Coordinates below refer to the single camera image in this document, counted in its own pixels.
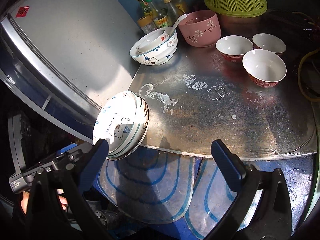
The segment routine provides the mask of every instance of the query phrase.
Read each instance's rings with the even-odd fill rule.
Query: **ceramic spoon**
[[[171,37],[171,34],[174,32],[174,30],[176,29],[176,27],[178,26],[179,22],[181,22],[183,19],[185,19],[187,17],[186,14],[181,15],[176,22],[174,23],[174,25],[172,26],[171,31],[168,32],[169,37]]]

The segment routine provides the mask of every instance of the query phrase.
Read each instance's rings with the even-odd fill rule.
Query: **silver refrigerator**
[[[1,16],[0,78],[44,118],[92,143],[96,117],[139,68],[141,32],[117,0],[20,0]]]

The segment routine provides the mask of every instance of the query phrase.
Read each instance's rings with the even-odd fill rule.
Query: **glass bottle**
[[[158,28],[168,27],[166,13],[159,9],[152,0],[146,0],[152,10],[152,19]]]
[[[165,3],[163,2],[163,0],[155,0],[156,5],[158,6],[158,8],[162,9],[165,11],[165,13],[167,14],[168,12],[168,8],[165,5]]]
[[[173,26],[176,20],[184,14],[183,11],[181,11],[178,7],[175,7],[171,0],[163,0],[163,2],[168,7],[168,23],[169,26]]]
[[[137,0],[140,3],[140,6],[142,8],[143,14],[145,16],[150,15],[152,18],[152,11],[146,0]]]
[[[171,0],[173,4],[182,10],[184,13],[189,13],[189,8],[185,0]]]

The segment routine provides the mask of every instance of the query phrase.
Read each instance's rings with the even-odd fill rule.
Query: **bottle label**
[[[150,17],[151,17],[151,19],[152,19],[152,11],[150,11],[150,12],[143,12],[143,14],[144,14],[145,16],[150,15]]]
[[[145,2],[145,3],[143,3],[143,4],[141,3],[140,5],[141,5],[141,8],[142,8],[143,14],[144,14],[145,16],[150,15],[151,18],[152,18],[152,11],[151,11],[151,8],[150,8],[150,6],[148,5],[148,3]]]
[[[167,17],[163,17],[162,19],[160,20],[156,20],[155,21],[155,24],[157,25],[158,28],[163,28],[163,27],[168,27],[168,19]]]
[[[183,6],[182,4],[176,4],[176,7],[178,7],[181,11],[183,11],[184,13],[186,13],[183,9]]]

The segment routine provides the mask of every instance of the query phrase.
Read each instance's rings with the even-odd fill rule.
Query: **red sticker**
[[[25,17],[27,15],[28,10],[29,6],[20,7],[16,17]]]

